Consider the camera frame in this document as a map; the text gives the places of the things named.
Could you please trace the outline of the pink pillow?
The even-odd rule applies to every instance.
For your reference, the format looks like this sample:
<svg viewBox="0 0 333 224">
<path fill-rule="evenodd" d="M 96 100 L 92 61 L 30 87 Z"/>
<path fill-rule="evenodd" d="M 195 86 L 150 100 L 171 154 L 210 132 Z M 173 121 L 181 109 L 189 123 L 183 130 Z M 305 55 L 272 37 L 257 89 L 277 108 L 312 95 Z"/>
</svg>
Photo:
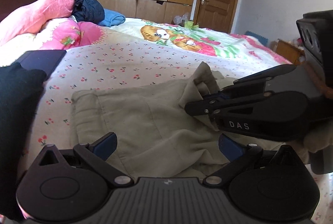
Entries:
<svg viewBox="0 0 333 224">
<path fill-rule="evenodd" d="M 75 0 L 37 0 L 21 6 L 1 21 L 1 44 L 21 34 L 37 34 L 50 19 L 72 14 Z"/>
</svg>

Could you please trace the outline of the blue foam mat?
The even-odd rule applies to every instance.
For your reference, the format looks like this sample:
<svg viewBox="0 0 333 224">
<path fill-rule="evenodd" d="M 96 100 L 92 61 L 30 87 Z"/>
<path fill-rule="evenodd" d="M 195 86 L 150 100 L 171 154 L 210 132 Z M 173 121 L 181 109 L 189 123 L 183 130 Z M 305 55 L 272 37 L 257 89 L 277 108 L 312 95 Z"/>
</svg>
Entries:
<svg viewBox="0 0 333 224">
<path fill-rule="evenodd" d="M 263 37 L 259 34 L 256 34 L 254 32 L 246 31 L 245 35 L 258 39 L 258 41 L 264 46 L 267 46 L 267 44 L 268 44 L 268 39 L 267 38 L 265 38 L 265 37 Z"/>
</svg>

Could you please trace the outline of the dark navy quilted jacket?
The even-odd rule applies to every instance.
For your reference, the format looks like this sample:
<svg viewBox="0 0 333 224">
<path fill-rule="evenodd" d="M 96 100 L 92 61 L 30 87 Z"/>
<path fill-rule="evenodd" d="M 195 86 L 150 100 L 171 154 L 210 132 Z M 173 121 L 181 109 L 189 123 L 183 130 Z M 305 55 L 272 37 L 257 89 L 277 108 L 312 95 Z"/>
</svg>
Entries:
<svg viewBox="0 0 333 224">
<path fill-rule="evenodd" d="M 75 0 L 72 15 L 77 22 L 98 24 L 105 18 L 104 8 L 97 0 Z"/>
</svg>

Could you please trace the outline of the clear plastic bag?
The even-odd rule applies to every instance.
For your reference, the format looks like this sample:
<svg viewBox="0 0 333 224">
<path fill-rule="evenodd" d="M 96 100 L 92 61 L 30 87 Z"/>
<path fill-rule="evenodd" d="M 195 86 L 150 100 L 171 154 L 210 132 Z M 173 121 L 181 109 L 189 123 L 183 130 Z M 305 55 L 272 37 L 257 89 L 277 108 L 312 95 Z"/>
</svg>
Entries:
<svg viewBox="0 0 333 224">
<path fill-rule="evenodd" d="M 190 13 L 186 12 L 183 15 L 176 15 L 173 18 L 173 24 L 178 26 L 185 26 L 185 23 L 189 21 Z"/>
</svg>

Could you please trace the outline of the blue folded blanket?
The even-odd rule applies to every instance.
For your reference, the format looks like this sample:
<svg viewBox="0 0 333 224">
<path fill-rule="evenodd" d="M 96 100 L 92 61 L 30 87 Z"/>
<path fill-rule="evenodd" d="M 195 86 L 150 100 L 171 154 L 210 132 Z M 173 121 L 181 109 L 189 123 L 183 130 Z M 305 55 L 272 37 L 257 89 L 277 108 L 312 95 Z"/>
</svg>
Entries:
<svg viewBox="0 0 333 224">
<path fill-rule="evenodd" d="M 123 24 L 125 20 L 125 16 L 120 14 L 119 12 L 104 9 L 104 19 L 99 22 L 98 25 L 102 27 L 118 26 L 120 24 Z"/>
</svg>

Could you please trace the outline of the black garment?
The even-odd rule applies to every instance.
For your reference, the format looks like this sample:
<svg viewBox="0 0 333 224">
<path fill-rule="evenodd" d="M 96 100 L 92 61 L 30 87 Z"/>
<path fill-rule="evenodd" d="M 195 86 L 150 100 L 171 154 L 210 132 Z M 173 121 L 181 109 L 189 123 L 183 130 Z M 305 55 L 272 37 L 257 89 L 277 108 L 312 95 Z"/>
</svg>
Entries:
<svg viewBox="0 0 333 224">
<path fill-rule="evenodd" d="M 20 63 L 1 68 L 1 215 L 22 220 L 16 202 L 17 171 L 26 136 L 44 91 L 45 72 Z"/>
</svg>

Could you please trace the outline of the floral cartoon bed quilt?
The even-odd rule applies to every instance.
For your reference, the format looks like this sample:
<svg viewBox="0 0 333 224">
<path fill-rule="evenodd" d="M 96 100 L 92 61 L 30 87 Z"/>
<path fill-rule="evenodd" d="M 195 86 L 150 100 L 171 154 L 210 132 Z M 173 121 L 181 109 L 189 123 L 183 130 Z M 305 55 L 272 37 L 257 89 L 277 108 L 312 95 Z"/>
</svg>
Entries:
<svg viewBox="0 0 333 224">
<path fill-rule="evenodd" d="M 286 63 L 253 37 L 169 25 L 168 29 L 179 36 L 190 35 L 199 41 L 203 49 L 193 52 L 166 39 L 145 40 L 140 29 L 146 25 L 154 23 L 128 18 L 107 28 L 59 18 L 48 21 L 37 34 L 18 35 L 1 45 L 2 66 L 30 50 L 67 51 L 46 83 L 22 151 L 19 174 L 28 169 L 44 145 L 70 146 L 71 97 L 76 91 L 124 89 L 189 78 L 201 62 L 227 80 Z"/>
</svg>

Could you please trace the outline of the wooden nightstand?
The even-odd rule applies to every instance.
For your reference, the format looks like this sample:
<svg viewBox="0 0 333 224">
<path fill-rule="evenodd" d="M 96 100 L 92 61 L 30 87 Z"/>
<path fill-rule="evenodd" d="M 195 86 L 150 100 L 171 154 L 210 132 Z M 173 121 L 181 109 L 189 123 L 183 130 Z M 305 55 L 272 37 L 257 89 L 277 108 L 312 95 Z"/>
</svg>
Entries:
<svg viewBox="0 0 333 224">
<path fill-rule="evenodd" d="M 304 51 L 289 42 L 278 40 L 275 52 L 294 65 L 301 65 L 305 62 Z"/>
</svg>

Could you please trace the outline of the beige pants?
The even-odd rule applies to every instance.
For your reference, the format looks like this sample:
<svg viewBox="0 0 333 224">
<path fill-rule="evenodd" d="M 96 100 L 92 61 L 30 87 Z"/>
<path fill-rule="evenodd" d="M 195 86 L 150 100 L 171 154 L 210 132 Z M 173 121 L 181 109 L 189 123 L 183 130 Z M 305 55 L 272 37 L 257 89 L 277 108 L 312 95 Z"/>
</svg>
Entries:
<svg viewBox="0 0 333 224">
<path fill-rule="evenodd" d="M 202 177 L 226 163 L 220 131 L 185 105 L 234 84 L 201 63 L 188 79 L 139 88 L 80 90 L 72 95 L 71 142 L 93 143 L 108 132 L 119 141 L 109 164 L 133 177 Z"/>
</svg>

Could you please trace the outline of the black flat box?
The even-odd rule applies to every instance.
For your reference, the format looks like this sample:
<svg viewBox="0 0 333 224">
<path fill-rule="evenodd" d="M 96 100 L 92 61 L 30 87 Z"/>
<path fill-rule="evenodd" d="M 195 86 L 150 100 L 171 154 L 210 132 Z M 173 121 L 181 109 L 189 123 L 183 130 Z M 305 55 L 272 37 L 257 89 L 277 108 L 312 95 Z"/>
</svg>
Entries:
<svg viewBox="0 0 333 224">
<path fill-rule="evenodd" d="M 42 70 L 48 80 L 66 55 L 66 50 L 31 50 L 21 55 L 15 63 L 26 70 Z"/>
</svg>

